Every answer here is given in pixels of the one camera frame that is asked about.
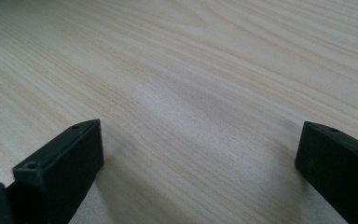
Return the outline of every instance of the light wood tabletop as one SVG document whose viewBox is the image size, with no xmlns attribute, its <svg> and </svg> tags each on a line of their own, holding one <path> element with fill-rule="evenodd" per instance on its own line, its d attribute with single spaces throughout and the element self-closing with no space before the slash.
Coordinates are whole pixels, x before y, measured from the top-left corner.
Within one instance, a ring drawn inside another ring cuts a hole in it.
<svg viewBox="0 0 358 224">
<path fill-rule="evenodd" d="M 0 182 L 88 119 L 71 223 L 345 223 L 294 161 L 305 120 L 358 139 L 358 1 L 0 1 Z"/>
</svg>

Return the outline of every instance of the wooden surface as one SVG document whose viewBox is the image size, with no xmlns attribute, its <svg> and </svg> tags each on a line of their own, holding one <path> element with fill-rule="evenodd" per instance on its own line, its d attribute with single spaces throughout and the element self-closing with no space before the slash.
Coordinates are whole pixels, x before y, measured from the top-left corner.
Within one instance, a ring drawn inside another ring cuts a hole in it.
<svg viewBox="0 0 358 224">
<path fill-rule="evenodd" d="M 294 160 L 305 120 L 358 138 L 358 1 L 0 1 L 0 181 L 87 119 L 71 223 L 345 223 Z"/>
</svg>

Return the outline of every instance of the wood grain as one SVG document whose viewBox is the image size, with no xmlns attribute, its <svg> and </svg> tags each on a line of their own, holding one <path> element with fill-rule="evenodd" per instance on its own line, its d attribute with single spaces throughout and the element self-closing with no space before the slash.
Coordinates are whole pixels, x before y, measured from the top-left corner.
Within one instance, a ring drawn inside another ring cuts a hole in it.
<svg viewBox="0 0 358 224">
<path fill-rule="evenodd" d="M 358 138 L 358 1 L 0 1 L 0 181 L 97 118 L 72 223 L 345 223 L 294 159 Z"/>
</svg>

